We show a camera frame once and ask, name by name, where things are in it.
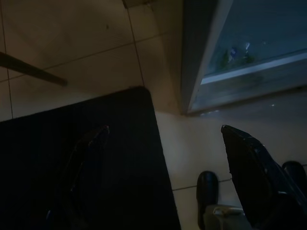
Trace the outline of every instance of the black shoe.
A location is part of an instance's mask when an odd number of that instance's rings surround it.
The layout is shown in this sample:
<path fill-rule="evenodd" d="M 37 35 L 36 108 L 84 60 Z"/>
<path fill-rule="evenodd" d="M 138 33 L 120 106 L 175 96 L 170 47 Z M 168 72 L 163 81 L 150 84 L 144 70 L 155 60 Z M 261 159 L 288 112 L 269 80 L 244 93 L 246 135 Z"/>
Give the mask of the black shoe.
<path fill-rule="evenodd" d="M 219 181 L 217 176 L 210 171 L 202 172 L 197 180 L 198 226 L 205 229 L 203 214 L 208 205 L 216 205 L 219 195 Z"/>
<path fill-rule="evenodd" d="M 283 169 L 307 198 L 307 176 L 304 167 L 296 161 L 287 161 L 283 164 Z"/>

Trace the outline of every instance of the beige floor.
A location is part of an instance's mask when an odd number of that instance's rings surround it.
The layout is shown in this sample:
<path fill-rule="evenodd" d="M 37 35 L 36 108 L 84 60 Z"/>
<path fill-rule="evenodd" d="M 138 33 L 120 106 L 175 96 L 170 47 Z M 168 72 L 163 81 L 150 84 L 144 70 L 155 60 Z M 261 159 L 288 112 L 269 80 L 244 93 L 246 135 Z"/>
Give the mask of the beige floor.
<path fill-rule="evenodd" d="M 196 181 L 216 172 L 220 203 L 240 205 L 222 124 L 257 137 L 278 163 L 307 163 L 307 94 L 180 116 L 151 9 L 121 0 L 2 0 L 0 51 L 69 81 L 66 88 L 0 68 L 0 121 L 144 85 L 152 94 L 178 215 L 197 230 Z"/>

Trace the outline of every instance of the shoe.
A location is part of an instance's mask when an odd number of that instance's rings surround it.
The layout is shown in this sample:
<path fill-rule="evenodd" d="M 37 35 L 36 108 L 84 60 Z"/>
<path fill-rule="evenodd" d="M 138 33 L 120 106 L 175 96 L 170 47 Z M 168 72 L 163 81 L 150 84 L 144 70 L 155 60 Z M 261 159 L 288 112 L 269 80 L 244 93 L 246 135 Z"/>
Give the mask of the shoe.
<path fill-rule="evenodd" d="M 304 167 L 296 161 L 287 161 L 283 164 L 283 169 L 307 198 L 307 176 Z"/>
<path fill-rule="evenodd" d="M 198 203 L 198 226 L 205 229 L 203 214 L 208 205 L 217 205 L 219 195 L 219 181 L 210 171 L 202 172 L 197 180 L 196 198 Z"/>

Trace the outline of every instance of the black mat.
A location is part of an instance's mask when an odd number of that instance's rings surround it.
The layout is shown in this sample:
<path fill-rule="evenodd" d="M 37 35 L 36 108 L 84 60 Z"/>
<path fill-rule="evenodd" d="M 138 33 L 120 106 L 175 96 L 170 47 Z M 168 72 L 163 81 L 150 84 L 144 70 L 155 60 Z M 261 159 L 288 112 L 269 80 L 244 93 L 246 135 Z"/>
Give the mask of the black mat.
<path fill-rule="evenodd" d="M 180 229 L 154 107 L 141 87 L 0 123 L 1 218 L 30 215 L 37 183 L 52 182 L 76 141 L 104 125 L 97 229 Z"/>

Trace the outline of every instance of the chair leg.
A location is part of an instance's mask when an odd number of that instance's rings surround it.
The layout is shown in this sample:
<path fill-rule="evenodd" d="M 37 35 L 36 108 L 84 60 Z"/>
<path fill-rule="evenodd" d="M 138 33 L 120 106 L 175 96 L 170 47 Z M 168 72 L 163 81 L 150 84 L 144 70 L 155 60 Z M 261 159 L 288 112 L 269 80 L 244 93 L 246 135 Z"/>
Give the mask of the chair leg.
<path fill-rule="evenodd" d="M 47 73 L 39 68 L 31 66 L 19 59 L 16 59 L 10 55 L 0 52 L 0 66 L 5 67 L 22 74 L 30 75 L 32 77 L 51 82 L 53 84 L 66 86 L 67 81 L 65 79 L 54 76 L 53 74 Z"/>

